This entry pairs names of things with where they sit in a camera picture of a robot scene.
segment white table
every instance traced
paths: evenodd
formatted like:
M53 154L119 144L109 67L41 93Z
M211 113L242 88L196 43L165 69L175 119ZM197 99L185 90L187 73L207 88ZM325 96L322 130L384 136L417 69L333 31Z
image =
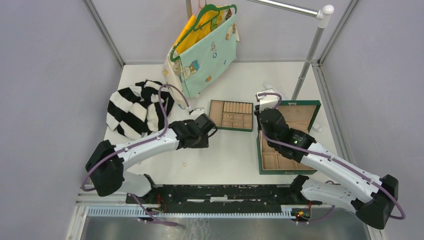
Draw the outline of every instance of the white table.
M255 94L264 89L264 82L272 84L276 91L287 99L301 72L303 62L255 62L232 63L225 73L199 97L189 99L193 107L205 108L209 112L211 100L240 101L256 103ZM162 65L126 65L123 68L118 89L134 85L145 79L163 82ZM317 82L312 69L304 81L298 100L320 100ZM174 106L169 122L188 118L188 112ZM310 134L327 149L336 153L324 108L321 107L315 120L323 126L322 132ZM209 139L209 148L180 149L165 152L146 159L129 169L135 174L149 174L156 184L176 185L255 185L289 184L296 175L259 175L256 131L253 132L219 130ZM106 129L105 140L112 144L131 140L116 131ZM318 181L329 178L320 172L311 176Z

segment light green cloth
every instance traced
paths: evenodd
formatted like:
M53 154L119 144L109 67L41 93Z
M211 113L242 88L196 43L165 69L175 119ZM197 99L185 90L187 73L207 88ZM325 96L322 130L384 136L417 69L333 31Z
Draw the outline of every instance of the light green cloth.
M202 40L185 50L181 58L184 95L195 97L212 84L236 59L236 15L233 14Z

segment yellow cloth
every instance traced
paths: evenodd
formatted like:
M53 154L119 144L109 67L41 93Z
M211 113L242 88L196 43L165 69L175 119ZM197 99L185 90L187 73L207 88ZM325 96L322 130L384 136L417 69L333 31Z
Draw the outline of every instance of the yellow cloth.
M197 31L191 31L185 37L185 39L176 47L176 52L178 54L183 53L185 50L189 49L195 43L200 41L202 38L206 37L206 35L208 35L214 29L216 29L218 27L218 24L223 19L224 12L225 11L223 10L219 11L219 15L215 19L213 19L211 22L209 22L208 24L206 24L205 26L203 26ZM216 11L210 10L205 12L203 16L201 16L196 28L203 25L204 23L206 23L208 20L212 19L216 15L217 15ZM192 26L195 23L196 23L196 17L194 15L191 15L190 19L188 20L187 24L182 29L182 32L179 34L173 46L175 46L180 41L180 39L190 30L190 28L192 28Z

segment checkered cloth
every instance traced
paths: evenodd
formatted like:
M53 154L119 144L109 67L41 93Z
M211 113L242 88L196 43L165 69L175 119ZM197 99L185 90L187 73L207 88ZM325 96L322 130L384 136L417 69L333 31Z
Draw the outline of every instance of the checkered cloth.
M112 94L107 106L106 123L111 130L125 137L137 140L158 132L165 127L165 117L159 105L159 81L138 82L135 86L120 89ZM168 116L174 105L166 87L162 88L160 97Z

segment white wall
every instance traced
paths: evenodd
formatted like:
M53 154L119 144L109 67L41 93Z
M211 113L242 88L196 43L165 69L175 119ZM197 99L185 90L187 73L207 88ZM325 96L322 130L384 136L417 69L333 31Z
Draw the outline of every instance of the white wall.
M319 10L335 7L316 50L319 58L350 0L283 0ZM162 63L187 23L185 0L93 0L104 24L127 63ZM198 0L191 0L193 13ZM247 0L208 0L208 4L237 5L240 44L238 61L304 60L318 20Z
M61 240L120 67L81 0L2 0L0 33L0 239Z
M423 0L360 1L323 63L353 160L399 180L407 217L388 221L391 240L424 236L423 23Z

